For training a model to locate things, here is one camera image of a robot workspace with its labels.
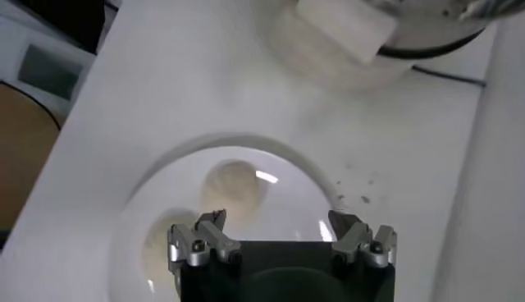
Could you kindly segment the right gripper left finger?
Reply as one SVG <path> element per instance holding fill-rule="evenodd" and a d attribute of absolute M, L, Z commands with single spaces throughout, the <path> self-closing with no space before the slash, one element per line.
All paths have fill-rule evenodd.
<path fill-rule="evenodd" d="M 180 271 L 184 264 L 198 268 L 215 258 L 225 264 L 238 266 L 242 262 L 241 243 L 222 232 L 226 210 L 202 214 L 192 227 L 172 224 L 167 231 L 168 270 Z"/>

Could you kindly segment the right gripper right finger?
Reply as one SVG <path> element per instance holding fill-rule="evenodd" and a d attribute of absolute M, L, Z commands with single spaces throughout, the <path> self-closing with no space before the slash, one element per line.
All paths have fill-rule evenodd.
<path fill-rule="evenodd" d="M 337 238 L 331 248 L 345 264 L 361 258 L 371 268 L 395 266 L 397 233 L 392 226 L 380 225 L 373 233 L 356 215 L 330 210 L 328 218 Z"/>

